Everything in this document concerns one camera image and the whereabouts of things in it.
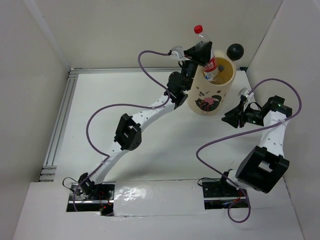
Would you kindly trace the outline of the red label red cap bottle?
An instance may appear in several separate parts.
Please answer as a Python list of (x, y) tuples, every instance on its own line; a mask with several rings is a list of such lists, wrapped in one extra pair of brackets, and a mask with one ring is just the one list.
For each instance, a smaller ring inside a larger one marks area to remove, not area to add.
[(212, 82), (219, 73), (213, 42), (204, 32), (202, 25), (196, 25), (193, 30), (197, 36), (195, 50), (200, 52), (200, 56), (204, 60), (204, 66), (202, 67), (204, 77), (208, 82)]

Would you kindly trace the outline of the cream bin with black ears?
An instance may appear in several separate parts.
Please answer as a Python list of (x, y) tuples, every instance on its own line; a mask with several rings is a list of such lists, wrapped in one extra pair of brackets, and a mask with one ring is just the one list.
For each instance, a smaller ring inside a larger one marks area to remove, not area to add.
[(219, 71), (217, 76), (228, 82), (222, 85), (212, 84), (211, 81), (205, 79), (203, 68), (201, 66), (197, 68), (188, 92), (187, 104), (194, 113), (201, 116), (212, 116), (219, 111), (235, 80), (237, 72), (235, 61), (243, 57), (244, 47), (239, 43), (234, 43), (227, 48), (226, 52), (216, 50), (214, 54), (217, 66), (224, 67), (224, 71)]

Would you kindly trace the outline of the clear unlabelled plastic bottle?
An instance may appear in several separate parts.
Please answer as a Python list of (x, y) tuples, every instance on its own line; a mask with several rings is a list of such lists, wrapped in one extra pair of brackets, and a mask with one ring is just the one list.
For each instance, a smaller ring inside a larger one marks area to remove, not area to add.
[(223, 85), (226, 84), (228, 82), (228, 80), (225, 80), (223, 77), (217, 75), (213, 78), (213, 80), (211, 81), (212, 84), (214, 85)]

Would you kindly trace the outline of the black label clear bottle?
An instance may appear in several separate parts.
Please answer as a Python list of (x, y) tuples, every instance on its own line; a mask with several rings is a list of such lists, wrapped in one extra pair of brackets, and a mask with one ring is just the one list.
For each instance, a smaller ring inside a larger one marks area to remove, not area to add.
[(220, 72), (224, 71), (224, 69), (225, 69), (225, 68), (224, 68), (223, 65), (219, 65), (219, 66), (218, 66), (218, 70), (219, 70)]

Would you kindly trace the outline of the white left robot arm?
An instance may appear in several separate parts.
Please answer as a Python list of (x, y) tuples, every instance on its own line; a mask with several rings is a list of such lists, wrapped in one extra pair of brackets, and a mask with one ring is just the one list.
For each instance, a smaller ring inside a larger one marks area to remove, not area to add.
[(135, 150), (142, 143), (143, 131), (160, 117), (180, 107), (188, 98), (187, 91), (192, 87), (197, 68), (210, 62), (212, 42), (199, 42), (184, 50), (181, 46), (173, 47), (168, 55), (180, 62), (181, 71), (174, 71), (163, 86), (163, 95), (150, 106), (139, 106), (140, 112), (133, 115), (123, 114), (115, 130), (113, 142), (107, 152), (98, 148), (102, 160), (91, 172), (83, 173), (78, 180), (81, 194), (88, 200), (97, 197), (100, 185), (112, 167), (129, 151)]

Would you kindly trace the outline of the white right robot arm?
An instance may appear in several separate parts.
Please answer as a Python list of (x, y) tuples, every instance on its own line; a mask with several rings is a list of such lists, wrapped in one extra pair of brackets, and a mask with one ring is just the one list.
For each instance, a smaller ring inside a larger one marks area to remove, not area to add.
[(223, 196), (230, 196), (238, 188), (252, 188), (269, 193), (289, 168), (285, 159), (283, 143), (292, 108), (284, 105), (285, 99), (277, 95), (270, 97), (258, 109), (251, 108), (248, 98), (240, 97), (239, 105), (224, 114), (223, 122), (235, 128), (242, 128), (246, 123), (267, 127), (262, 131), (259, 145), (240, 163), (237, 170), (232, 170), (229, 179), (219, 182), (218, 190)]

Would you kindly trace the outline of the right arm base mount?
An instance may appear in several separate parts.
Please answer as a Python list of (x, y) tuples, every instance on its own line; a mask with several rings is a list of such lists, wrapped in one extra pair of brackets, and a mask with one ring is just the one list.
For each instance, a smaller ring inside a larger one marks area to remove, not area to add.
[(203, 177), (197, 181), (202, 188), (204, 209), (217, 210), (231, 208), (248, 208), (244, 194), (225, 180)]

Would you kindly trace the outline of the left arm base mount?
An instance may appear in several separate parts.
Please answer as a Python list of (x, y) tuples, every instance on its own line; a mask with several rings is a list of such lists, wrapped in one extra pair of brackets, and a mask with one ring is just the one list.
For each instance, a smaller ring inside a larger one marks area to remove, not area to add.
[(65, 177), (62, 186), (69, 190), (66, 212), (97, 212), (101, 216), (114, 216), (115, 182), (103, 182), (93, 196), (87, 196), (74, 178)]

